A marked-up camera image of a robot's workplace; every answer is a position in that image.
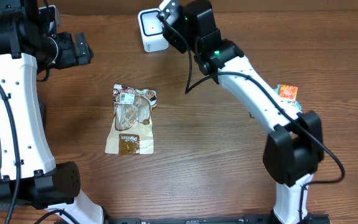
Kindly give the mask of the beige snack bag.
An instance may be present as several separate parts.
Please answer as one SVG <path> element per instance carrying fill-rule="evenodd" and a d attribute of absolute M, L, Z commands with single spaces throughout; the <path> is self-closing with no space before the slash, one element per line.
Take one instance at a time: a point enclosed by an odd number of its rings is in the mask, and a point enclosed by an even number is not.
<path fill-rule="evenodd" d="M 105 153 L 146 155 L 154 153 L 152 110 L 157 105 L 154 90 L 138 90 L 115 84 L 112 89 L 114 116 Z"/>

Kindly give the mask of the orange tissue pack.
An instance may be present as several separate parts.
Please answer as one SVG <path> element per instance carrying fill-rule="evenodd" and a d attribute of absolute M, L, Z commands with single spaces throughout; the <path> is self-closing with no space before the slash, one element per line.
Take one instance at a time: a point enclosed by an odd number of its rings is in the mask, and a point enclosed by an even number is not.
<path fill-rule="evenodd" d="M 287 102 L 291 103 L 292 105 L 296 103 L 297 93 L 298 93 L 297 86 L 282 85 L 282 84 L 278 86 L 278 95 L 284 100 L 286 100 Z"/>

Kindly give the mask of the light green wipes packet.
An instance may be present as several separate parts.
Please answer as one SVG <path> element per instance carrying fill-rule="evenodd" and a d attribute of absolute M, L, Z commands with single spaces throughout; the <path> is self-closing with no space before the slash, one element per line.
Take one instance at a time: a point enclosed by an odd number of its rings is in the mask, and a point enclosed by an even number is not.
<path fill-rule="evenodd" d="M 278 95 L 278 86 L 279 86 L 279 85 L 277 85 L 277 87 L 273 89 L 274 92 L 275 92 L 277 95 Z M 287 103 L 287 104 L 289 104 L 289 105 L 292 105 L 291 103 L 287 102 L 287 101 L 284 100 L 283 98 L 281 98 L 281 101 L 284 102 L 284 103 Z M 297 108 L 298 110 L 302 110 L 302 106 L 300 105 L 300 103 L 299 103 L 298 101 L 296 101 L 296 103 L 295 103 L 294 105 L 292 105 L 292 106 L 294 106 L 294 107 Z"/>

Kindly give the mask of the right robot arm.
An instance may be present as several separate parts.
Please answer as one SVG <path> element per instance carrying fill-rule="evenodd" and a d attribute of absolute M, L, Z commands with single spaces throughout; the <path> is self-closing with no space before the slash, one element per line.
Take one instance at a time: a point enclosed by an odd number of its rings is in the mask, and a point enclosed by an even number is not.
<path fill-rule="evenodd" d="M 276 199 L 267 215 L 246 215 L 243 223 L 328 223 L 327 215 L 306 208 L 308 188 L 324 157 L 319 116 L 286 103 L 254 70 L 244 52 L 223 39 L 209 1 L 160 3 L 163 37 L 188 53 L 205 79 L 232 93 L 267 134 L 263 163 L 276 183 Z"/>

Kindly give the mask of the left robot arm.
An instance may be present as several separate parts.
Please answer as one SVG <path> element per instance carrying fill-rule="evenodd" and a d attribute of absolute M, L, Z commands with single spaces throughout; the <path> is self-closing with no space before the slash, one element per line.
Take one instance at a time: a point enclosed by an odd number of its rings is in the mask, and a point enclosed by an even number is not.
<path fill-rule="evenodd" d="M 54 5 L 0 0 L 0 202 L 67 223 L 106 223 L 104 208 L 81 190 L 76 163 L 56 163 L 45 137 L 37 75 L 93 58 L 85 35 L 57 32 L 59 22 Z"/>

